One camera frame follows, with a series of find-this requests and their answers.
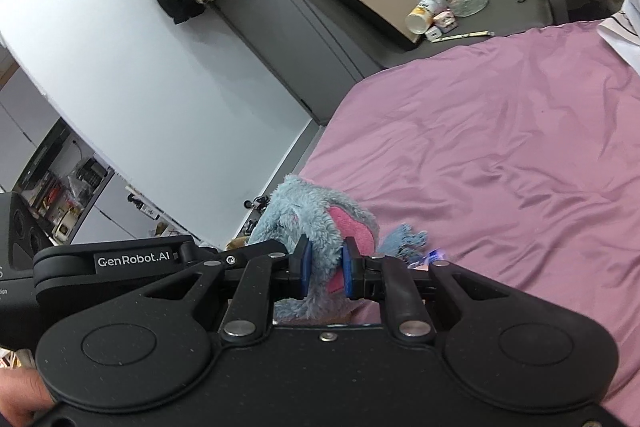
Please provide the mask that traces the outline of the white tipped-over container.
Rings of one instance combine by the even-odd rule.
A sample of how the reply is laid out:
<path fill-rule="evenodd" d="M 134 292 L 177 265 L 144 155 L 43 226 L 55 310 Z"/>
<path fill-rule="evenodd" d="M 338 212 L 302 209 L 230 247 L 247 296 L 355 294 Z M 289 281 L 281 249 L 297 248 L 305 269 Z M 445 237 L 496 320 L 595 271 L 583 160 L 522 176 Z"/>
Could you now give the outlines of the white tipped-over container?
<path fill-rule="evenodd" d="M 418 3 L 406 17 L 408 31 L 422 35 L 432 26 L 434 17 L 447 9 L 445 0 L 418 0 Z"/>

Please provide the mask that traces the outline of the grey-blue plush toy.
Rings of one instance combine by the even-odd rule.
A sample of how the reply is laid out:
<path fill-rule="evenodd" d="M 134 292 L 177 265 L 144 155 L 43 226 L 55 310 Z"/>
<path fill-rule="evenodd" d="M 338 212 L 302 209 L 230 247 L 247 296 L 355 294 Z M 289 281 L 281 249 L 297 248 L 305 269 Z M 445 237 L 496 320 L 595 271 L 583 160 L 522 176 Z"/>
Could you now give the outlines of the grey-blue plush toy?
<path fill-rule="evenodd" d="M 355 239 L 363 256 L 376 253 L 378 224 L 372 213 L 343 192 L 290 174 L 272 192 L 248 243 L 274 239 L 294 251 L 303 235 L 312 246 L 308 295 L 276 303 L 274 319 L 282 324 L 378 323 L 378 305 L 348 299 L 342 275 L 341 248 L 346 237 Z"/>

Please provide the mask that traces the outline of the pink bed sheet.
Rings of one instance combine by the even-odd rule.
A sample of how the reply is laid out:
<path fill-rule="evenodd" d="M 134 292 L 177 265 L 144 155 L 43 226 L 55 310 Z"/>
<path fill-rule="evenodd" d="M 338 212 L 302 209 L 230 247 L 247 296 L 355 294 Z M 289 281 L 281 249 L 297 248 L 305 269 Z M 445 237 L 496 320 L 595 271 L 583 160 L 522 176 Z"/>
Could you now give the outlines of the pink bed sheet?
<path fill-rule="evenodd" d="M 639 421 L 639 78 L 593 22 L 457 46 L 361 81 L 302 169 L 382 234 L 588 315 L 614 336 L 606 407 Z"/>

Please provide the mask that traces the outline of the dark grey wardrobe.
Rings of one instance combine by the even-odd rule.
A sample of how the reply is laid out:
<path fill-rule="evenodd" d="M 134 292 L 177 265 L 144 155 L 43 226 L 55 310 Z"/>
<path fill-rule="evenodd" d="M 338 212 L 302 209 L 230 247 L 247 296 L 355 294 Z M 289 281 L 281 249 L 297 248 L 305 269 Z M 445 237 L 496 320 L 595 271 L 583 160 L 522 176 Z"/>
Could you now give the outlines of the dark grey wardrobe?
<path fill-rule="evenodd" d="M 333 0 L 221 0 L 217 11 L 317 124 L 380 65 L 337 23 Z"/>

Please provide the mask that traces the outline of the white crumpled clothes pile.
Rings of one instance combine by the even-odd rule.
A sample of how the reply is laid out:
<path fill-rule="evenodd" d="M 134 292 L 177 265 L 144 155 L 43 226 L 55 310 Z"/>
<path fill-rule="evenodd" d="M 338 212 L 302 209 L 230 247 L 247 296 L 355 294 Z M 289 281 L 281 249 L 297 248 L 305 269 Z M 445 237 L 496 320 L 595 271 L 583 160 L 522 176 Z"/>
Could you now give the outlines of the white crumpled clothes pile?
<path fill-rule="evenodd" d="M 640 0 L 624 0 L 615 12 L 598 26 L 598 35 L 640 74 Z"/>

